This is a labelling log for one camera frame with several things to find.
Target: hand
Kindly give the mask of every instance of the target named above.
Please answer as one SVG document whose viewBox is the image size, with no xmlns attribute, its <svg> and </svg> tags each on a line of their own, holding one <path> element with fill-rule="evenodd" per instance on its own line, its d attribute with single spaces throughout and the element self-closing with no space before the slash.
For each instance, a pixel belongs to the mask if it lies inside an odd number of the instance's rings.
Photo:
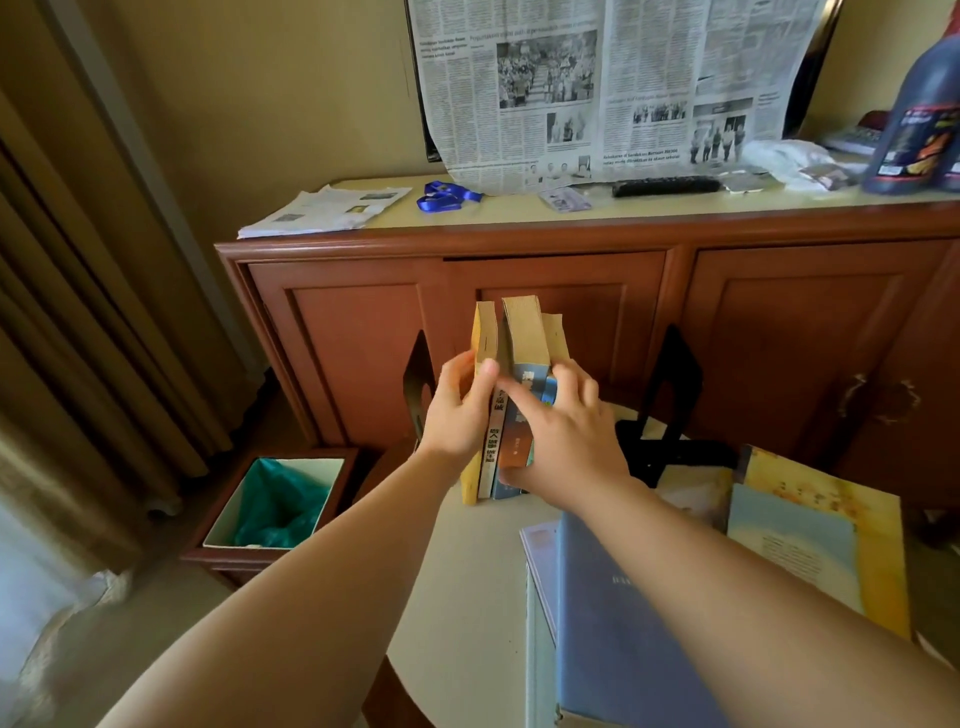
<svg viewBox="0 0 960 728">
<path fill-rule="evenodd" d="M 591 488 L 623 481 L 630 470 L 616 442 L 613 410 L 600 401 L 596 381 L 573 360 L 558 362 L 553 374 L 557 398 L 552 407 L 515 379 L 502 376 L 497 381 L 530 423 L 536 444 L 533 465 L 505 468 L 500 476 L 515 488 L 580 514 Z"/>
<path fill-rule="evenodd" d="M 463 352 L 444 364 L 417 450 L 441 455 L 452 462 L 457 474 L 483 446 L 490 418 L 490 397 L 500 371 L 496 359 L 486 359 L 473 376 L 473 362 L 474 353 Z M 460 393 L 471 377 L 473 383 L 461 400 Z"/>
</svg>

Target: plastic bag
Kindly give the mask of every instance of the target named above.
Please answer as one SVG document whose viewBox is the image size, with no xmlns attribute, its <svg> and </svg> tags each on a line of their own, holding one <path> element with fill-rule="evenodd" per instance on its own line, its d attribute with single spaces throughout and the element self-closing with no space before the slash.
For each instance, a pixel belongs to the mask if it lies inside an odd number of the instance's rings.
<svg viewBox="0 0 960 728">
<path fill-rule="evenodd" d="M 331 488 L 273 458 L 257 458 L 244 478 L 233 545 L 293 548 L 306 541 Z"/>
</svg>

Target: finger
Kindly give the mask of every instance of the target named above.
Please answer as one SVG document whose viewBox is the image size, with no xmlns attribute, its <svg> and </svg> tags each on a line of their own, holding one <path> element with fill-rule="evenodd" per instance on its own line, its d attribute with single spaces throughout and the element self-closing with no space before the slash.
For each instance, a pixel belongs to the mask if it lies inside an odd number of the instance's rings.
<svg viewBox="0 0 960 728">
<path fill-rule="evenodd" d="M 496 472 L 500 482 L 509 485 L 511 488 L 518 488 L 521 491 L 529 491 L 527 487 L 530 484 L 530 471 L 533 468 L 501 468 Z"/>
<path fill-rule="evenodd" d="M 566 361 L 562 361 L 560 363 L 576 372 L 577 378 L 581 381 L 585 381 L 586 379 L 590 378 L 590 375 L 587 374 L 587 370 L 580 366 L 576 359 L 567 359 Z"/>
<path fill-rule="evenodd" d="M 557 398 L 554 406 L 563 409 L 580 404 L 580 379 L 576 371 L 564 362 L 554 366 L 553 376 L 557 379 Z"/>
<path fill-rule="evenodd" d="M 580 396 L 584 400 L 584 406 L 595 407 L 600 401 L 600 385 L 597 380 L 587 377 L 587 380 L 581 385 Z"/>
<path fill-rule="evenodd" d="M 500 365 L 497 364 L 496 359 L 485 359 L 480 365 L 480 371 L 473 377 L 473 385 L 464 398 L 464 405 L 486 412 L 490 406 L 490 395 L 493 394 L 493 386 L 496 384 L 499 373 Z"/>
<path fill-rule="evenodd" d="M 512 376 L 499 376 L 496 384 L 507 393 L 507 397 L 514 401 L 516 408 L 520 410 L 520 414 L 526 418 L 531 426 L 539 421 L 547 411 L 547 406 Z"/>
<path fill-rule="evenodd" d="M 437 381 L 437 394 L 434 399 L 460 401 L 460 381 L 473 367 L 473 352 L 458 353 L 444 363 Z"/>
</svg>

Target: black remote control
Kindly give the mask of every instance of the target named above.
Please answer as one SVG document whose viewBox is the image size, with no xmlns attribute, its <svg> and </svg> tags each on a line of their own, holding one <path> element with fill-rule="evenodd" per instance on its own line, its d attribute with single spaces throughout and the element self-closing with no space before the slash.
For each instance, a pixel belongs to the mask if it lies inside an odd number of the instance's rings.
<svg viewBox="0 0 960 728">
<path fill-rule="evenodd" d="M 651 177 L 613 183 L 614 197 L 646 197 L 648 195 L 690 195 L 719 192 L 723 188 L 715 177 Z"/>
</svg>

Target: left hand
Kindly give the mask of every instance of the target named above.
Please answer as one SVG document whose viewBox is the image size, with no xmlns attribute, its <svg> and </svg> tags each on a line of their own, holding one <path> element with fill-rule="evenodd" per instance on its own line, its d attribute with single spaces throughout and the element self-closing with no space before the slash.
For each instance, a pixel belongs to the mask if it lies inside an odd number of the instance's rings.
<svg viewBox="0 0 960 728">
<path fill-rule="evenodd" d="M 500 367 L 486 359 L 473 376 L 473 352 L 457 354 L 444 364 L 437 382 L 437 394 L 430 402 L 418 452 L 438 453 L 452 461 L 457 472 L 483 445 L 490 419 L 490 397 Z M 461 385 L 473 376 L 473 384 L 461 399 Z"/>
</svg>

